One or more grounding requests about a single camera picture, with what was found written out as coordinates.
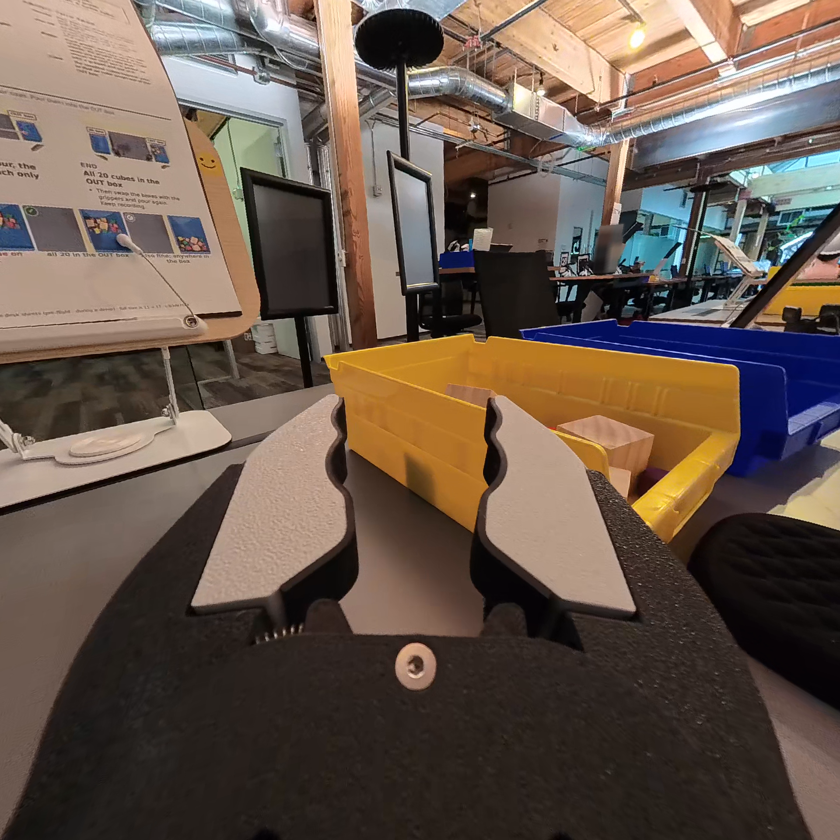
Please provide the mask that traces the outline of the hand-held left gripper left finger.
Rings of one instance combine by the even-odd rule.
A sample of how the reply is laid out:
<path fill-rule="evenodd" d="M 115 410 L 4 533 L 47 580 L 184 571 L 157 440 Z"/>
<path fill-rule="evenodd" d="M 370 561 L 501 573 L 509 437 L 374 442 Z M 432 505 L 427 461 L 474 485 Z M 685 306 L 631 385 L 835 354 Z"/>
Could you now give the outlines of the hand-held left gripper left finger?
<path fill-rule="evenodd" d="M 350 632 L 358 578 L 343 399 L 326 395 L 247 457 L 191 608 L 255 608 L 260 632 Z"/>

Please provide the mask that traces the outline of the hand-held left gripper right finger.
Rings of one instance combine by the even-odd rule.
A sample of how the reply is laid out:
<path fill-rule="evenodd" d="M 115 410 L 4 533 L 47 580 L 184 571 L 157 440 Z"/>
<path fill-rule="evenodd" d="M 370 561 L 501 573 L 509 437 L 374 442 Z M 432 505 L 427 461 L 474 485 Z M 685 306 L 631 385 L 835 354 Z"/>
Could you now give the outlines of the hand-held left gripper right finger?
<path fill-rule="evenodd" d="M 484 617 L 502 605 L 531 637 L 560 638 L 571 614 L 632 621 L 637 608 L 583 462 L 505 396 L 489 399 L 469 575 Z"/>

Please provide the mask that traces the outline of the pile of wooden cubes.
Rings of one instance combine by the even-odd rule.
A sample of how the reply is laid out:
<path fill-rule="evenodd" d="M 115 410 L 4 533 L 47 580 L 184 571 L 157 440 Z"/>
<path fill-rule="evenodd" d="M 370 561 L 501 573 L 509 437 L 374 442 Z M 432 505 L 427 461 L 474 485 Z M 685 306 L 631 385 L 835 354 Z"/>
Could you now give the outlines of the pile of wooden cubes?
<path fill-rule="evenodd" d="M 455 509 L 475 513 L 487 486 L 483 476 L 487 443 L 485 422 L 491 396 L 506 396 L 548 429 L 566 436 L 565 442 L 585 460 L 595 457 L 608 465 L 606 475 L 625 498 L 633 501 L 639 476 L 648 467 L 654 443 L 651 434 L 637 421 L 611 417 L 606 410 L 559 388 L 559 380 L 521 384 L 499 376 L 452 374 L 444 392 L 448 397 L 476 405 L 475 411 L 460 412 L 448 421 L 455 431 L 455 444 L 448 446 L 435 479 L 435 506 L 455 517 Z"/>

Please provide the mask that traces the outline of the yellow plastic box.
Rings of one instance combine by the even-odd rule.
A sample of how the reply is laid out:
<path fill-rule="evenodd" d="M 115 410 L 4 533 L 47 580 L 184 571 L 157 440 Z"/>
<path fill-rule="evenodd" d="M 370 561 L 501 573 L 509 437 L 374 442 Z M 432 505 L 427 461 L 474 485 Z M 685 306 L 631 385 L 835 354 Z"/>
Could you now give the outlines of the yellow plastic box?
<path fill-rule="evenodd" d="M 739 370 L 729 364 L 462 334 L 325 358 L 344 399 L 349 445 L 468 531 L 487 488 L 486 408 L 447 385 L 506 396 L 608 474 L 604 447 L 557 426 L 601 415 L 654 436 L 665 477 L 632 508 L 665 542 L 686 525 L 739 445 Z"/>

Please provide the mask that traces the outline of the blue plastic box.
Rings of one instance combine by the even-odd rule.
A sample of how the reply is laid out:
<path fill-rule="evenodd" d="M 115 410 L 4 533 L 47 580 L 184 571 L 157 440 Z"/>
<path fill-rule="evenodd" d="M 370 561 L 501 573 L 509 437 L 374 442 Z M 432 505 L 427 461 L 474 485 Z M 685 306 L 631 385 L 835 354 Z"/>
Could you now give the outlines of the blue plastic box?
<path fill-rule="evenodd" d="M 741 436 L 728 473 L 750 476 L 836 431 L 838 337 L 615 320 L 524 329 L 525 340 L 732 364 L 740 372 Z"/>

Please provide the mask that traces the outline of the white board stand base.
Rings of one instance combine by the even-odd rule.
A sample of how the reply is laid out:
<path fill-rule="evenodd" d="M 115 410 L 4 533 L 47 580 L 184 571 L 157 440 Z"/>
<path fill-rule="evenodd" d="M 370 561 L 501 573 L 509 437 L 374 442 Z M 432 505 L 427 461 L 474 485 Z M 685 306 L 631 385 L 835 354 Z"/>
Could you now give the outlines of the white board stand base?
<path fill-rule="evenodd" d="M 150 419 L 37 442 L 1 422 L 1 508 L 45 499 L 218 450 L 231 433 L 208 411 L 181 412 L 171 351 L 161 348 L 168 403 Z"/>

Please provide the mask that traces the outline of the black mesh office chair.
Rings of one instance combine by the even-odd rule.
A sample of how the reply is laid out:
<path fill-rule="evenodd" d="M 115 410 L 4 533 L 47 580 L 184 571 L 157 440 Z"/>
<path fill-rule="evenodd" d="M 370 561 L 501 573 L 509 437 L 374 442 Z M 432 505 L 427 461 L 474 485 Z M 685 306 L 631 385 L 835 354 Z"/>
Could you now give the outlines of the black mesh office chair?
<path fill-rule="evenodd" d="M 518 340 L 523 329 L 561 323 L 544 251 L 475 251 L 473 260 L 488 338 Z"/>

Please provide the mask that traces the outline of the black framed sign stand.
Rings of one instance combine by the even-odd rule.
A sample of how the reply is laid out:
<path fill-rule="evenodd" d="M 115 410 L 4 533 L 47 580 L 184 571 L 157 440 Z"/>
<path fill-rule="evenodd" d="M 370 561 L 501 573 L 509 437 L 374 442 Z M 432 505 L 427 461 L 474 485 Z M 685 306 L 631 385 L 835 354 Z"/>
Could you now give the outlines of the black framed sign stand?
<path fill-rule="evenodd" d="M 292 319 L 304 387 L 313 386 L 308 317 L 340 312 L 330 191 L 242 167 L 263 320 Z"/>

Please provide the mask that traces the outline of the black framed glass panel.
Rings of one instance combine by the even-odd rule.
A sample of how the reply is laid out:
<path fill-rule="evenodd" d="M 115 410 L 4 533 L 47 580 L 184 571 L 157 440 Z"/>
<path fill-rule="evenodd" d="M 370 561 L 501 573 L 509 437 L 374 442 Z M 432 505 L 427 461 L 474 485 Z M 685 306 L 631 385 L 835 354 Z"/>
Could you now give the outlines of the black framed glass panel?
<path fill-rule="evenodd" d="M 432 176 L 387 151 L 398 276 L 406 304 L 406 341 L 419 340 L 418 295 L 439 292 Z"/>

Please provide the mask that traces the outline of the yellow storage bin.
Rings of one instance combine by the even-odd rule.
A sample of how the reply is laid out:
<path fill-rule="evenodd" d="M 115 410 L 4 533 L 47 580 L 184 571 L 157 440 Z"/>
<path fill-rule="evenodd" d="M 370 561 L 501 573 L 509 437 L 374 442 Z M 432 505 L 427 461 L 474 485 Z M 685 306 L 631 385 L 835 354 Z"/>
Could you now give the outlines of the yellow storage bin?
<path fill-rule="evenodd" d="M 839 284 L 789 285 L 762 313 L 763 317 L 780 317 L 784 308 L 800 308 L 802 315 L 813 318 L 824 305 L 839 305 Z"/>

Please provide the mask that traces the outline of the black edged panel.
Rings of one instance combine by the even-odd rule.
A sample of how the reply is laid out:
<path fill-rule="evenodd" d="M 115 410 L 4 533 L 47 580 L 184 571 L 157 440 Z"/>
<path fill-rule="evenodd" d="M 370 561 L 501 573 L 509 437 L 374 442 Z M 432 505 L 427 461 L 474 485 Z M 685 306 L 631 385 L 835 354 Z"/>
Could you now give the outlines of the black edged panel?
<path fill-rule="evenodd" d="M 817 257 L 833 246 L 833 242 L 838 240 L 838 231 L 839 205 L 837 204 L 814 231 L 813 235 L 795 251 L 793 256 L 776 272 L 772 279 L 764 284 L 762 290 L 748 301 L 734 319 L 728 322 L 728 326 L 732 329 L 750 328 L 773 300 L 804 269 L 808 268 Z"/>

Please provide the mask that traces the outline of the wooden instruction board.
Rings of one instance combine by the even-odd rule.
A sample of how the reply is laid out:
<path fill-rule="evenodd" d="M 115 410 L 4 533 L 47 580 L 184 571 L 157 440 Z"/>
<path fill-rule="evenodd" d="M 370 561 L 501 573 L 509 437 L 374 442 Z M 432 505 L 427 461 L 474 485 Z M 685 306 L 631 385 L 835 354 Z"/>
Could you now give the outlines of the wooden instruction board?
<path fill-rule="evenodd" d="M 248 330 L 223 166 L 133 4 L 2 2 L 1 23 L 2 363 Z"/>

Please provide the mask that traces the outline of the black round disc pole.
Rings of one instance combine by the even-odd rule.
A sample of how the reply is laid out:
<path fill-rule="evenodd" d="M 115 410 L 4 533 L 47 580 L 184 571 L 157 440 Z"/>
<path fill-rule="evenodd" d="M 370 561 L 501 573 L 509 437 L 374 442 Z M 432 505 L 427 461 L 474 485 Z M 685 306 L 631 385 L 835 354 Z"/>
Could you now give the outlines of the black round disc pole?
<path fill-rule="evenodd" d="M 421 9 L 386 2 L 364 17 L 353 37 L 360 58 L 378 70 L 395 70 L 400 152 L 410 160 L 407 114 L 407 70 L 425 67 L 439 57 L 445 44 L 440 23 Z"/>

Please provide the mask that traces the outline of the wooden post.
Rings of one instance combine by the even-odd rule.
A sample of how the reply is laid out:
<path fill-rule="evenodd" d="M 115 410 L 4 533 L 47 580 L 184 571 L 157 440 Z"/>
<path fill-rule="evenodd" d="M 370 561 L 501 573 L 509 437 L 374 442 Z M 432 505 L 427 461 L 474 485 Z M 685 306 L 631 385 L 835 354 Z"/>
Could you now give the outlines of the wooden post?
<path fill-rule="evenodd" d="M 630 147 L 630 140 L 623 140 L 610 147 L 601 226 L 616 225 L 619 222 L 622 212 L 621 196 Z"/>
<path fill-rule="evenodd" d="M 329 108 L 332 178 L 340 196 L 351 339 L 355 350 L 365 350 L 378 337 L 350 2 L 316 1 L 314 10 Z"/>

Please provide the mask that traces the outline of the silver air duct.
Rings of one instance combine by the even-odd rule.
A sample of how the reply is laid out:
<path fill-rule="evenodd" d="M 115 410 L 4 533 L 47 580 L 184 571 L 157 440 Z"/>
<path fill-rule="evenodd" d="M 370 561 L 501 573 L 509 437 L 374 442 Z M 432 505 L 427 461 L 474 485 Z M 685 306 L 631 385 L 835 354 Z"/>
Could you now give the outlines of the silver air duct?
<path fill-rule="evenodd" d="M 285 2 L 135 2 L 162 56 L 250 53 L 295 56 L 319 65 L 313 22 L 292 14 Z M 431 66 L 429 58 L 404 58 L 410 99 L 453 97 L 478 105 L 495 120 L 536 139 L 586 148 L 617 144 L 681 129 L 689 124 L 793 99 L 838 82 L 838 56 L 824 42 L 717 78 L 693 98 L 650 109 L 631 119 L 586 125 L 570 111 L 523 85 L 499 87 L 459 66 Z"/>

